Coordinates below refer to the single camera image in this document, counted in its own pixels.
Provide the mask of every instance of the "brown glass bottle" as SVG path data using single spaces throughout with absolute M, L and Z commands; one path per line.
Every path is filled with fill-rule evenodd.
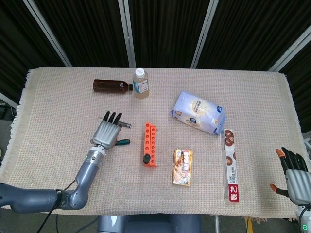
M 133 85 L 120 80 L 95 79 L 93 89 L 95 92 L 125 93 L 132 91 Z

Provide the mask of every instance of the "white bottle cap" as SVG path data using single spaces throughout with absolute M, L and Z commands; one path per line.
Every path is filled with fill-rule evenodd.
M 135 75 L 136 75 L 136 77 L 138 77 L 138 78 L 143 78 L 143 77 L 145 77 L 145 71 L 144 71 L 144 69 L 143 68 L 137 68 L 136 70 L 135 70 Z

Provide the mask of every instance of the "food package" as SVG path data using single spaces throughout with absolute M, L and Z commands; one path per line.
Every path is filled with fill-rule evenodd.
M 193 151 L 176 149 L 174 151 L 172 183 L 190 186 Z
M 239 202 L 237 161 L 233 130 L 224 129 L 222 136 L 222 156 L 224 167 L 224 197 L 229 202 Z
M 223 107 L 185 91 L 180 92 L 171 116 L 210 134 L 220 134 L 225 122 Z

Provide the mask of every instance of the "bottle label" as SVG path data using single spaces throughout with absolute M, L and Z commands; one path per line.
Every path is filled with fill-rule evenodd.
M 145 91 L 148 91 L 148 80 L 144 80 L 140 83 L 137 83 L 137 82 L 133 82 L 134 83 L 134 88 L 135 88 L 135 91 L 139 94 L 145 92 Z

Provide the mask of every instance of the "black knob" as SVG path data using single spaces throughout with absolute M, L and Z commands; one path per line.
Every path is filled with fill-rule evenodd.
M 145 154 L 145 156 L 144 156 L 144 163 L 145 164 L 149 163 L 150 159 L 151 159 L 150 155 L 149 154 Z

